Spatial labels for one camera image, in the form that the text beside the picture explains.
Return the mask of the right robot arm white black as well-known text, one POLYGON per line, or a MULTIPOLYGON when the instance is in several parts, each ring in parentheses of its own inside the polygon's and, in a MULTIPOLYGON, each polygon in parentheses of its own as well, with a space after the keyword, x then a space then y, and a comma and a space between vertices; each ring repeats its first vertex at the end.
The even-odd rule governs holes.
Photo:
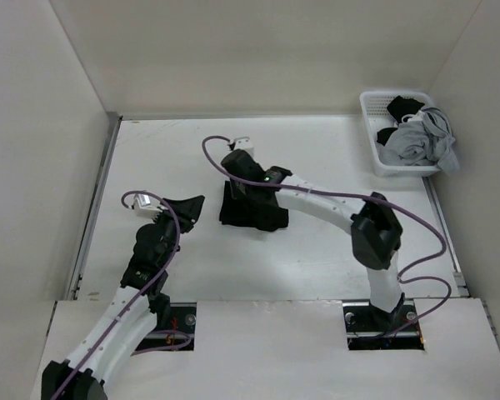
POLYGON ((271 233, 288 226, 290 211, 321 219, 351 235, 352 254, 367 269, 372 324, 381 331, 397 325, 405 298, 398 282, 403 228, 393 210, 365 202, 356 212, 336 197, 230 179, 224 185, 219 220, 223 225, 271 233))

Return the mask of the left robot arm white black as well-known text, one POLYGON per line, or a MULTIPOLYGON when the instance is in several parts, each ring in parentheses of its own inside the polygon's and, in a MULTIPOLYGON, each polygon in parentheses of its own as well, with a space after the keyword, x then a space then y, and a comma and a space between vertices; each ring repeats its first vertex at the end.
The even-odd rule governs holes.
POLYGON ((194 228, 205 197, 171 200, 147 191, 131 191, 129 196, 130 209, 151 221, 137 230, 131 259, 95 326, 63 361, 51 361, 44 368, 42 399, 107 398, 126 361, 147 351, 141 345, 146 338, 153 342, 153 351, 177 351, 194 344, 194 327, 172 315, 163 286, 181 236, 194 228))

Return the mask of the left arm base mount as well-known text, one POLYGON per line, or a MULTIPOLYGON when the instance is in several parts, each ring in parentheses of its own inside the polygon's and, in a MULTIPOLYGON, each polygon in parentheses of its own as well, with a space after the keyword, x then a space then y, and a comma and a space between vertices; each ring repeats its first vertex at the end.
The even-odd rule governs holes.
POLYGON ((172 303, 167 317, 137 346, 137 353, 150 351, 192 351, 197 326, 195 302, 172 303))

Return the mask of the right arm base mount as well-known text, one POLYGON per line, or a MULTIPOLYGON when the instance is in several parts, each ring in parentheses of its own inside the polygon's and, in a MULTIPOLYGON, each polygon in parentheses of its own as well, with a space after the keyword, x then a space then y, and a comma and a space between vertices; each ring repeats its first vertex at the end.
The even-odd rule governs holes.
POLYGON ((352 351, 424 350, 423 335, 413 302, 406 301, 397 321, 379 322, 367 302, 346 302, 342 312, 347 347, 352 351))

